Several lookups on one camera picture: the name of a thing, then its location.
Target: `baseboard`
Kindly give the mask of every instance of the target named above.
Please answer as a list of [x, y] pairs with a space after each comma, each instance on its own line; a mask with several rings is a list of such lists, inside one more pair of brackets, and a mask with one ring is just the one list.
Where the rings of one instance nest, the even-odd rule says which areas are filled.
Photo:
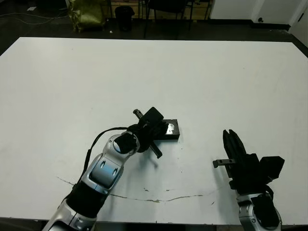
[[209, 23], [212, 24], [225, 24], [225, 25], [249, 25], [252, 24], [252, 20], [250, 19], [211, 19], [208, 18], [207, 20]]
[[280, 29], [289, 30], [288, 24], [272, 24], [272, 23], [254, 23], [250, 19], [208, 19], [211, 24], [225, 24], [225, 25], [250, 25], [252, 28], [268, 28], [268, 29]]
[[252, 28], [267, 28], [267, 29], [280, 29], [280, 30], [289, 30], [290, 25], [288, 24], [272, 24], [272, 23], [252, 23]]

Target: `black chair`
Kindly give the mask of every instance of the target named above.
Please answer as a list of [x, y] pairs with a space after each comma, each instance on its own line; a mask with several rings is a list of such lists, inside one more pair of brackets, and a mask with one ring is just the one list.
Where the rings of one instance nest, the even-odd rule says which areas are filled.
[[193, 2], [194, 0], [145, 0], [146, 5], [146, 21], [145, 21], [145, 29], [144, 29], [144, 35], [145, 38], [146, 35], [146, 29], [148, 26], [148, 20], [150, 15], [150, 10], [154, 10], [154, 17], [156, 20], [156, 10], [158, 11], [164, 11], [168, 13], [175, 13], [175, 19], [178, 18], [178, 14], [181, 13], [181, 20], [183, 19], [184, 11], [187, 6], [187, 3], [190, 2], [191, 7], [191, 15], [189, 20], [189, 30], [191, 29], [191, 23], [192, 23], [192, 13], [193, 13]]

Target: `black trash can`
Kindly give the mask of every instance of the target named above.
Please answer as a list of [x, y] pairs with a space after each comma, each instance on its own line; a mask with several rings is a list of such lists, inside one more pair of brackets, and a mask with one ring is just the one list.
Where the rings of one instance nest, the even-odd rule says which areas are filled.
[[131, 17], [135, 15], [133, 9], [130, 6], [119, 6], [115, 9], [115, 13], [120, 30], [130, 31]]

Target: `white table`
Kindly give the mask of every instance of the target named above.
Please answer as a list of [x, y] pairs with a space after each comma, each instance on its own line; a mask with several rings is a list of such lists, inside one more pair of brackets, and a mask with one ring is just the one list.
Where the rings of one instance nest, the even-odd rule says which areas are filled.
[[180, 139], [159, 160], [130, 158], [98, 221], [239, 224], [212, 165], [231, 128], [248, 153], [285, 159], [274, 203], [284, 224], [308, 224], [308, 60], [292, 43], [242, 41], [18, 39], [0, 57], [0, 217], [49, 219], [96, 135], [151, 106]]

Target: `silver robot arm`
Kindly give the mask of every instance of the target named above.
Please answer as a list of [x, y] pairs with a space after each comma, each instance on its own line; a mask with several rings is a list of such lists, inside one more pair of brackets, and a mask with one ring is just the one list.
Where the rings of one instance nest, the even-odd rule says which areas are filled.
[[160, 158], [162, 153], [153, 141], [179, 138], [179, 133], [176, 136], [166, 133], [169, 124], [163, 121], [164, 117], [154, 107], [145, 115], [138, 109], [134, 110], [134, 114], [139, 119], [138, 124], [129, 128], [106, 130], [127, 129], [121, 135], [110, 137], [103, 152], [88, 167], [92, 148], [106, 131], [96, 137], [88, 150], [82, 176], [43, 231], [90, 231], [106, 198], [119, 181], [129, 157], [136, 152], [142, 153], [150, 147], [157, 158]]
[[136, 141], [136, 147], [127, 154], [120, 153], [115, 139], [121, 135], [110, 137], [103, 149], [74, 189], [64, 199], [56, 213], [49, 220], [43, 231], [90, 231], [96, 222], [96, 215], [103, 206], [107, 196], [119, 181], [125, 162], [135, 154], [139, 141], [131, 132]]
[[277, 179], [284, 160], [279, 156], [247, 154], [237, 134], [224, 130], [223, 143], [228, 159], [213, 161], [214, 168], [224, 166], [231, 189], [238, 193], [239, 219], [245, 231], [280, 231], [282, 220], [273, 204], [274, 192], [267, 185]]

